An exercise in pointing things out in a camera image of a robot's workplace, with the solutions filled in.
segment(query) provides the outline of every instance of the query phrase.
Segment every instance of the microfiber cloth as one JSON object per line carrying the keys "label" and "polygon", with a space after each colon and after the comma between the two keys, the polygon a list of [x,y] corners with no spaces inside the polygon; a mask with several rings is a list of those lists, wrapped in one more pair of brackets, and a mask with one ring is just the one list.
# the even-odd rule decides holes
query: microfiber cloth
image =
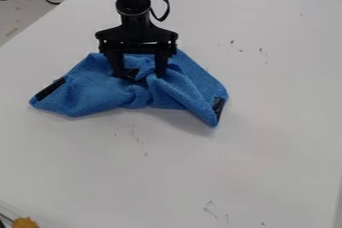
{"label": "microfiber cloth", "polygon": [[116,107],[150,106],[189,110],[216,126],[228,93],[224,86],[181,50],[169,59],[166,75],[158,78],[152,55],[125,55],[125,67],[135,79],[113,76],[102,54],[89,54],[70,72],[36,94],[30,104],[69,117],[80,117]]}

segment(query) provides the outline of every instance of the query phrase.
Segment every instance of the yellow object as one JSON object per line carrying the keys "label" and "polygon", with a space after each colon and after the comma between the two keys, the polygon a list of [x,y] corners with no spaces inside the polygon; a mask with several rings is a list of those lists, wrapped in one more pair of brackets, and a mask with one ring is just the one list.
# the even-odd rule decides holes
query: yellow object
{"label": "yellow object", "polygon": [[31,218],[18,218],[14,221],[12,228],[39,228],[37,222],[32,221]]}

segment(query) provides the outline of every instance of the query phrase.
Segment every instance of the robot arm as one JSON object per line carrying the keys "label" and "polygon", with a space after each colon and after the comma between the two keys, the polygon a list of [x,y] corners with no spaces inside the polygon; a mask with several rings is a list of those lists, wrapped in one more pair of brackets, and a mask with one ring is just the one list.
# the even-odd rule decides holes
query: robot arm
{"label": "robot arm", "polygon": [[105,54],[114,70],[114,76],[132,78],[132,71],[124,67],[124,54],[154,54],[157,76],[163,77],[168,58],[177,52],[178,34],[158,28],[150,21],[150,13],[159,21],[151,8],[151,0],[117,0],[116,8],[121,15],[122,25],[96,34],[100,41],[100,52]]}

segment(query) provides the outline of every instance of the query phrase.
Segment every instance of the white table surface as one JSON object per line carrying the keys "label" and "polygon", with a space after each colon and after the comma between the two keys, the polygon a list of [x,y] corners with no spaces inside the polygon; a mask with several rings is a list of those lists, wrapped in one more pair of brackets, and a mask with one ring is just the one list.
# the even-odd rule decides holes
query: white table surface
{"label": "white table surface", "polygon": [[118,25],[114,2],[67,0],[0,49],[0,199],[50,228],[331,227],[342,1],[171,0],[162,26],[231,94],[216,129],[185,111],[32,109]]}

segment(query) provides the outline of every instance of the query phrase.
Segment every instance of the blue towel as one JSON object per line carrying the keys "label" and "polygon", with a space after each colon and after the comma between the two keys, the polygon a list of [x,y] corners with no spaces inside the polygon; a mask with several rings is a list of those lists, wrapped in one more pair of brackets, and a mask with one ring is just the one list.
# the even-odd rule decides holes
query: blue towel
{"label": "blue towel", "polygon": [[69,73],[35,95],[30,104],[70,117],[116,107],[151,106],[189,110],[216,126],[228,93],[224,86],[182,51],[169,60],[166,75],[157,78],[152,55],[125,55],[128,69],[139,69],[134,80],[113,77],[102,54],[89,54]]}

